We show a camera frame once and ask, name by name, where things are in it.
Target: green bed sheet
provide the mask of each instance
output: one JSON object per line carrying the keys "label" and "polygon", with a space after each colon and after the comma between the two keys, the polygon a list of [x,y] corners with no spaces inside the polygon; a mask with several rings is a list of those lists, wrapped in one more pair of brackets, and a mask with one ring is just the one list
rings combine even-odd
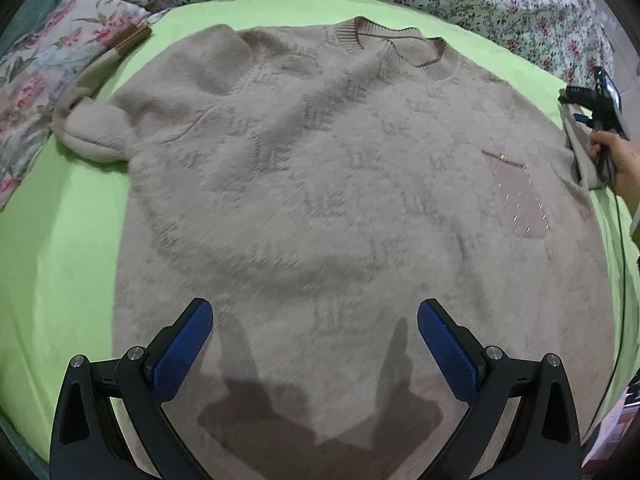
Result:
{"label": "green bed sheet", "polygon": [[[357,15],[446,38],[462,54],[509,81],[559,124],[559,79],[459,27],[372,0],[231,0],[174,9],[153,26],[150,39],[120,66],[99,97],[107,98],[170,44],[217,23],[236,29],[300,26],[337,23]],[[128,189],[124,165],[90,164],[52,138],[0,214],[0,406],[45,459],[68,360],[78,353],[91,360],[112,357],[116,258]],[[598,190],[591,192],[591,199],[607,253],[618,348],[622,250],[615,197]],[[627,259],[625,335],[607,407],[620,397],[640,365],[638,250],[628,238],[630,216],[622,202],[620,209]]]}

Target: wire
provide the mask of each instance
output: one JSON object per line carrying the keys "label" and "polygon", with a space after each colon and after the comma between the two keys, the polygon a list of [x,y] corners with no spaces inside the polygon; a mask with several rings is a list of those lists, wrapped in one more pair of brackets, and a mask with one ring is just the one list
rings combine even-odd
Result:
{"label": "wire", "polygon": [[591,423],[589,424],[589,429],[593,427],[593,423],[595,422],[598,414],[600,413],[600,409],[602,408],[602,404],[604,400],[607,398],[607,392],[609,391],[611,385],[613,384],[613,379],[616,375],[616,370],[618,369],[618,364],[620,364],[620,356],[622,355],[622,339],[625,336],[625,311],[626,311],[626,254],[625,254],[625,240],[622,232],[622,220],[620,218],[620,204],[618,203],[618,197],[614,194],[614,200],[616,201],[616,211],[618,213],[618,229],[620,230],[620,247],[622,248],[622,316],[620,317],[620,344],[618,346],[618,355],[616,356],[616,361],[613,363],[613,371],[611,372],[611,377],[609,377],[609,382],[607,383],[607,387],[604,391],[604,395],[600,399],[600,403],[598,407],[593,413],[593,418],[591,419]]}

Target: person's arm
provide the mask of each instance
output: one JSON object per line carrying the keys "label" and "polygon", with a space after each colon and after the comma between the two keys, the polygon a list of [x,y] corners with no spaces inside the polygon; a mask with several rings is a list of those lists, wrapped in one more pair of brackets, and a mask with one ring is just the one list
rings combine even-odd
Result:
{"label": "person's arm", "polygon": [[611,132],[594,132],[591,135],[591,158],[597,160],[602,146],[608,146],[616,166],[614,192],[625,201],[633,216],[631,237],[640,248],[640,152],[628,140]]}

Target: phone screen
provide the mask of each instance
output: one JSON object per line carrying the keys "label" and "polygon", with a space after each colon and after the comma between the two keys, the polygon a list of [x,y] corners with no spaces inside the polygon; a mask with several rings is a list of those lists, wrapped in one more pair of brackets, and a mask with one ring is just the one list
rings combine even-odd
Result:
{"label": "phone screen", "polygon": [[620,92],[613,84],[613,80],[609,77],[609,74],[604,73],[604,86],[607,88],[607,92],[613,99],[613,102],[616,104],[618,110],[622,111],[622,99],[620,98]]}

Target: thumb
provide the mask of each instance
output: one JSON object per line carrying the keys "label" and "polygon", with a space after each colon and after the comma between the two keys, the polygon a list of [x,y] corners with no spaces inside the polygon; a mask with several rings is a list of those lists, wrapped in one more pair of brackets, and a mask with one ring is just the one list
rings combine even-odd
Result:
{"label": "thumb", "polygon": [[603,144],[604,146],[613,146],[615,142],[620,140],[620,136],[618,134],[614,134],[612,132],[593,132],[591,134],[591,140],[593,142],[597,142],[598,144]]}

